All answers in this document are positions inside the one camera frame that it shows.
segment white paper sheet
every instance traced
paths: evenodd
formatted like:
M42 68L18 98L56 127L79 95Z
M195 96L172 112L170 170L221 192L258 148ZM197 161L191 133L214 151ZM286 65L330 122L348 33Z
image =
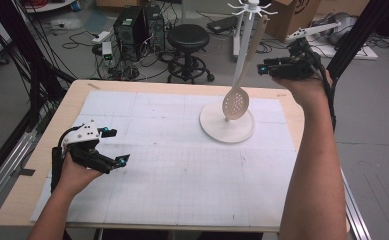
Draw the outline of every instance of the white paper sheet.
M280 102L251 99L255 132L228 145L199 123L203 106L222 99L91 92L74 125L93 119L97 127L117 129L97 150L131 157L76 196L68 221L278 227L296 156ZM32 221L48 199L49 181Z

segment computer case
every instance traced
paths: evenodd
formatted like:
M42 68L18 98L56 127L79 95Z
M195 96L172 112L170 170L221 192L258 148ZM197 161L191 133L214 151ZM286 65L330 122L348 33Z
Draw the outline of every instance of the computer case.
M141 58L141 44L148 38L144 19L142 7L128 5L113 24L118 47L125 60L139 61Z
M148 27L149 44L151 49L165 49L165 21L159 5L149 4L144 7Z

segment slotted spoon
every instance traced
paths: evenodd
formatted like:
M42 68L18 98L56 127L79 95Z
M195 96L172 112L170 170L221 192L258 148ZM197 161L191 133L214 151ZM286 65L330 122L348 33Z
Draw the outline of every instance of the slotted spoon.
M247 75L254 53L256 52L260 40L262 39L263 33L265 32L267 22L267 15L263 15L263 17L257 24L256 30L254 31L253 41L251 42L248 48L247 56L244 61L243 69L241 70L240 77L237 79L231 90L226 94L225 98L223 99L222 111L226 117L226 120L237 120L242 117L248 109L248 105L250 102L249 96L247 92L240 87L240 85Z

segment human hand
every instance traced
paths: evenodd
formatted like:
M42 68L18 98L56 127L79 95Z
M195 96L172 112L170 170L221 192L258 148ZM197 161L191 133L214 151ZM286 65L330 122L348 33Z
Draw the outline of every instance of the human hand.
M70 153L66 153L60 181L54 192L62 192L66 196L73 198L88 186L95 178L102 173L94 169L87 169L72 160Z
M332 85L332 79L326 70L326 78L330 85ZM272 78L279 85L287 88L292 94L296 102L305 111L312 111L321 106L328 106L328 98L325 94L324 84L322 80L318 79L314 74L308 79L302 80L290 80Z

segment forearm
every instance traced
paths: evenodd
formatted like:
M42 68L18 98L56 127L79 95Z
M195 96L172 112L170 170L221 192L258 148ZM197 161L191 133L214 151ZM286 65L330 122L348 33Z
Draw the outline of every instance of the forearm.
M28 239L61 240L72 197L54 191L35 223Z
M281 239L345 239L344 188L328 106L318 104L304 113L304 133L287 193ZM287 226L303 231L291 231Z

